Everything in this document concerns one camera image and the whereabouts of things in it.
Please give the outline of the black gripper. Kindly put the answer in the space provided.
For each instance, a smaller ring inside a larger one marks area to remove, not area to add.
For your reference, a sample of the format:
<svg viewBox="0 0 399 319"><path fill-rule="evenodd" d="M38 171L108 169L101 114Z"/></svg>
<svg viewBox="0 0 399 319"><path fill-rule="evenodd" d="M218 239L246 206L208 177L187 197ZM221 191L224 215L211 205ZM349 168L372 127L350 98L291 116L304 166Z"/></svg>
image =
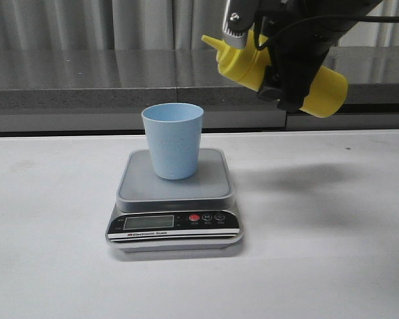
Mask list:
<svg viewBox="0 0 399 319"><path fill-rule="evenodd" d="M379 1L260 1L256 17L263 18L261 32L272 66L267 66L257 97L278 101L288 112L299 110L331 46L351 30L355 21L340 16L362 17Z"/></svg>

